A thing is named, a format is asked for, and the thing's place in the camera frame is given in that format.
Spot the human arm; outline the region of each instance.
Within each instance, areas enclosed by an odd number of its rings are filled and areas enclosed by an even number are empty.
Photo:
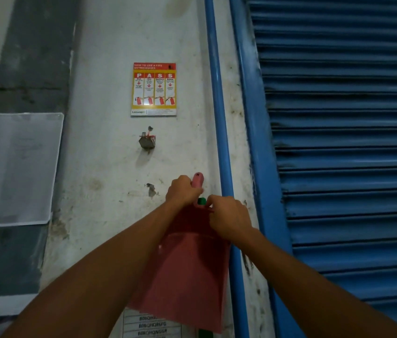
[[[210,224],[256,265],[308,338],[397,337],[397,323],[270,243],[232,197],[210,196]]]
[[[187,176],[174,180],[164,204],[53,281],[2,338],[107,338],[168,226],[202,192]]]

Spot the blue pipe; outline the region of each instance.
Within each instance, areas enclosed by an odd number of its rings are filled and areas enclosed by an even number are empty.
[[[205,14],[208,34],[209,63],[211,67],[214,117],[216,119],[220,186],[223,196],[234,196],[213,0],[205,0]],[[233,305],[234,336],[235,338],[250,338],[248,332],[247,308],[245,305],[244,279],[242,278],[241,252],[234,245],[231,245],[230,250],[229,280],[231,302]]]

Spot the hand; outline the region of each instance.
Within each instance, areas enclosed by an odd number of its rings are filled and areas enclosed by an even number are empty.
[[[224,239],[238,246],[252,229],[247,207],[233,197],[211,195],[206,202],[214,210],[209,215],[211,227]]]
[[[178,179],[172,180],[172,184],[166,194],[166,201],[174,201],[181,208],[194,203],[203,193],[203,189],[191,186],[191,180],[187,175],[180,175]]]

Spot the person's left hand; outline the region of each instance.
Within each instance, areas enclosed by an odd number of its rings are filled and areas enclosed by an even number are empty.
[[[172,180],[172,184],[166,194],[166,201],[178,202],[182,207],[190,205],[203,193],[203,189],[191,186],[191,180],[187,175],[180,175]]]

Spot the blue metal shutter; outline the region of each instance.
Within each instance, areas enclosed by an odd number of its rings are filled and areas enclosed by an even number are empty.
[[[261,229],[397,321],[397,0],[231,2]]]

